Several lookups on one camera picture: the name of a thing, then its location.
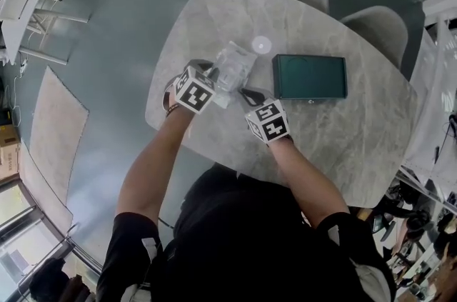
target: window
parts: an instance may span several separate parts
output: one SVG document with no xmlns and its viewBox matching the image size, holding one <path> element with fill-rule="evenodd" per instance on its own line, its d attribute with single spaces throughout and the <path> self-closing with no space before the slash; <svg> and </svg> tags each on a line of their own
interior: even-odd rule
<svg viewBox="0 0 457 302">
<path fill-rule="evenodd" d="M 0 193 L 0 225 L 9 221 L 30 207 L 19 185 L 12 186 Z"/>
<path fill-rule="evenodd" d="M 20 179 L 0 183 L 0 302 L 19 301 L 44 260 L 71 251 L 62 238 Z"/>
</svg>

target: white desk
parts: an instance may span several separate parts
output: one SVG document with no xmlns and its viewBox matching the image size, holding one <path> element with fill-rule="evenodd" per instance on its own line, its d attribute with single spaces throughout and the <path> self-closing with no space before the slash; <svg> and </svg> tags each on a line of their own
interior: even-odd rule
<svg viewBox="0 0 457 302">
<path fill-rule="evenodd" d="M 6 53 L 8 55 L 7 62 L 14 64 L 18 52 L 21 52 L 31 56 L 39 57 L 40 59 L 46 59 L 48 61 L 66 65 L 66 61 L 45 54 L 42 51 L 35 51 L 33 49 L 21 46 L 22 39 L 27 29 L 31 29 L 32 31 L 35 31 L 38 34 L 47 34 L 46 29 L 40 24 L 39 21 L 37 23 L 38 28 L 30 27 L 29 24 L 31 22 L 32 16 L 46 15 L 51 16 L 53 18 L 80 21 L 81 23 L 87 23 L 89 20 L 56 13 L 55 11 L 37 9 L 36 5 L 38 4 L 38 2 L 39 0 L 28 0 L 26 2 L 24 10 L 22 11 L 21 17 L 18 20 L 4 20 L 1 26 L 1 31 L 3 33 L 6 46 Z"/>
</svg>

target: clear plastic packaging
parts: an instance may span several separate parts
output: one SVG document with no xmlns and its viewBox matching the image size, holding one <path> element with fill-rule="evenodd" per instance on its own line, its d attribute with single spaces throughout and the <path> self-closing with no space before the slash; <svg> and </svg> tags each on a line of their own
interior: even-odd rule
<svg viewBox="0 0 457 302">
<path fill-rule="evenodd" d="M 229 42 L 213 66 L 213 71 L 219 70 L 217 86 L 228 93 L 237 91 L 246 84 L 256 59 L 257 55 Z"/>
</svg>

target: cardboard box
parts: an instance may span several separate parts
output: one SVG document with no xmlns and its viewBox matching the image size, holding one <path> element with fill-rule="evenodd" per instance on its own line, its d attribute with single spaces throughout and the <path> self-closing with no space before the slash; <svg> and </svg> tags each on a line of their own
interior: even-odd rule
<svg viewBox="0 0 457 302">
<path fill-rule="evenodd" d="M 21 140 L 12 124 L 0 126 L 0 180 L 19 172 Z"/>
</svg>

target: sleeve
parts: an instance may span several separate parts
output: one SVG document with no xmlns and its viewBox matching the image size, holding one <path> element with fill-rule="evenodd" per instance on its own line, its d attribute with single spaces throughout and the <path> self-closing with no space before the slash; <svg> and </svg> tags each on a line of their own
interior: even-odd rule
<svg viewBox="0 0 457 302">
<path fill-rule="evenodd" d="M 382 259 L 370 226 L 348 213 L 335 213 L 324 219 L 317 231 L 326 234 L 354 265 L 363 291 L 373 301 L 393 301 L 396 284 Z"/>
<path fill-rule="evenodd" d="M 97 302 L 119 302 L 126 290 L 140 288 L 147 275 L 161 270 L 161 255 L 156 224 L 137 213 L 120 213 L 114 219 L 113 235 L 97 284 Z"/>
</svg>

